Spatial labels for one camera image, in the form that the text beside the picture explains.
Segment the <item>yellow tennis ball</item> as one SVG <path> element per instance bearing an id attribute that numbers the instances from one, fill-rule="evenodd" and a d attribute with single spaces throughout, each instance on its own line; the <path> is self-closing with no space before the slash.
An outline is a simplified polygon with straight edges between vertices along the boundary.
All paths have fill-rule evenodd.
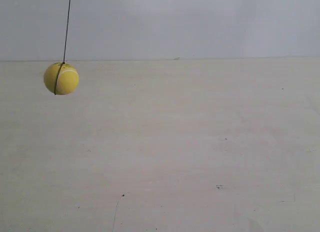
<path id="1" fill-rule="evenodd" d="M 46 69 L 43 82 L 51 93 L 67 95 L 74 92 L 78 87 L 79 74 L 71 64 L 57 62 Z"/>

